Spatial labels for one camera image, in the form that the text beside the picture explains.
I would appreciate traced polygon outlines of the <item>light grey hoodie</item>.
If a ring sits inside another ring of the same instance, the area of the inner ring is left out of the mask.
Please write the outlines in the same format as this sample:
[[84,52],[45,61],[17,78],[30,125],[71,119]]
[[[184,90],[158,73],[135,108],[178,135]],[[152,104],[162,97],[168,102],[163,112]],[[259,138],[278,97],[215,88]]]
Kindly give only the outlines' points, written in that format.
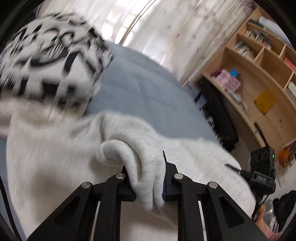
[[71,122],[11,117],[9,192],[26,236],[80,184],[104,182],[125,167],[137,200],[122,206],[121,239],[176,240],[177,205],[162,198],[166,162],[195,182],[217,182],[253,213],[249,186],[226,167],[238,162],[215,142],[167,138],[140,118],[111,111]]

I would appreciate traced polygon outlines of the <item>black clothing by bed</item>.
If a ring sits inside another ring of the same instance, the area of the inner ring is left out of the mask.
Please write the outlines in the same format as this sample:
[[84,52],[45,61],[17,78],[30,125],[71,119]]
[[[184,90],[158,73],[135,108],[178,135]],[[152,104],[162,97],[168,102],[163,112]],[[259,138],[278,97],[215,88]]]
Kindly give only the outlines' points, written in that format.
[[225,150],[231,152],[235,149],[239,137],[224,104],[223,95],[204,77],[197,82],[197,85],[196,104],[215,133],[219,143]]

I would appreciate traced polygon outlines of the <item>yellow paper bag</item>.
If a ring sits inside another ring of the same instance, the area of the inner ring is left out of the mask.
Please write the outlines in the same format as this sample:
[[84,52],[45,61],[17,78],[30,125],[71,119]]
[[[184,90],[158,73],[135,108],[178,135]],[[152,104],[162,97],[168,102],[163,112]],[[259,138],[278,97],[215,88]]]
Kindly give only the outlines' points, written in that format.
[[276,99],[269,89],[260,93],[254,101],[255,106],[263,115],[266,115],[275,103]]

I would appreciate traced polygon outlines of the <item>pink boxes on shelf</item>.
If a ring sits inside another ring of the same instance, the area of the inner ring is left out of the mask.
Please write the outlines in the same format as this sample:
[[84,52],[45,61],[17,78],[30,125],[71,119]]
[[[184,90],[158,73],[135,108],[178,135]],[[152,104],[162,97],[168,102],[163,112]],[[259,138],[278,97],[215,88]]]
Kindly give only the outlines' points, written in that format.
[[226,69],[216,70],[211,74],[211,77],[215,82],[223,88],[223,90],[238,91],[241,87],[241,81],[235,74],[232,74]]

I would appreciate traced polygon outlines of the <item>blue small box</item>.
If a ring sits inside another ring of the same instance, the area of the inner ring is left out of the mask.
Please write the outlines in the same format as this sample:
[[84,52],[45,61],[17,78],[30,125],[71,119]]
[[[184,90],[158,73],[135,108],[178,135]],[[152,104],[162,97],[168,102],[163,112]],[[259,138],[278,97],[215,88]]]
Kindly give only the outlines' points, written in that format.
[[233,76],[235,78],[239,78],[239,76],[240,76],[240,73],[235,69],[231,69],[230,74],[231,74],[231,76]]

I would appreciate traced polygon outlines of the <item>wooden bookshelf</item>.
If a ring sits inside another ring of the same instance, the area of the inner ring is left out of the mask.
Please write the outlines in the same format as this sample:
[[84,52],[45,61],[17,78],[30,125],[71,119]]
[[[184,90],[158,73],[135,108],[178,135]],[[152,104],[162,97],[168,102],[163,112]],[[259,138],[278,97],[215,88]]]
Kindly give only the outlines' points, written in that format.
[[[191,75],[188,82],[197,84],[206,78],[223,95],[223,101],[237,130],[239,141],[232,155],[243,167],[253,150],[269,145],[279,155],[284,145],[295,139],[295,103],[287,87],[295,82],[295,72],[284,58],[295,58],[295,51],[272,32],[259,27],[255,21],[267,13],[260,7],[236,28],[206,65]],[[240,89],[231,93],[223,90],[211,74],[219,69],[240,73]],[[275,105],[263,115],[254,101],[269,89]]]

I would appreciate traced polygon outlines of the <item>cream satin garment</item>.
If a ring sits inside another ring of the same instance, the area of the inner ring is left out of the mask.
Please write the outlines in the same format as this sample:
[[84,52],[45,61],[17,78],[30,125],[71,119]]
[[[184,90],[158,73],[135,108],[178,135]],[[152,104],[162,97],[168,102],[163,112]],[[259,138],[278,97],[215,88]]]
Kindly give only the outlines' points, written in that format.
[[51,104],[14,97],[4,98],[1,100],[1,137],[8,135],[13,118],[29,121],[34,125],[78,119],[76,115],[64,112]]

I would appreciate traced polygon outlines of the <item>grey-blue bed blanket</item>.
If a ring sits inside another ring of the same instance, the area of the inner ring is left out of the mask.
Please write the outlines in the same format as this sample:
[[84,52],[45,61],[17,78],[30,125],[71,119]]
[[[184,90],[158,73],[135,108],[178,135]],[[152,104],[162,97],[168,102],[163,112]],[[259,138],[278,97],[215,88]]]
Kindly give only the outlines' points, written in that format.
[[177,80],[144,55],[115,44],[115,59],[103,73],[103,89],[90,103],[85,118],[104,111],[146,121],[167,138],[218,144],[214,133]]

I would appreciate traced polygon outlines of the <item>black and white patterned garment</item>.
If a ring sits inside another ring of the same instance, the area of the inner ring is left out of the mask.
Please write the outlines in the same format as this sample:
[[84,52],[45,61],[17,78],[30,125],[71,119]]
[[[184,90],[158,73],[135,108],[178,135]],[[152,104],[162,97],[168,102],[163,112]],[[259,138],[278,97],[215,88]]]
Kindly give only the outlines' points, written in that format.
[[12,35],[1,52],[1,92],[83,115],[114,54],[74,13],[51,13]]

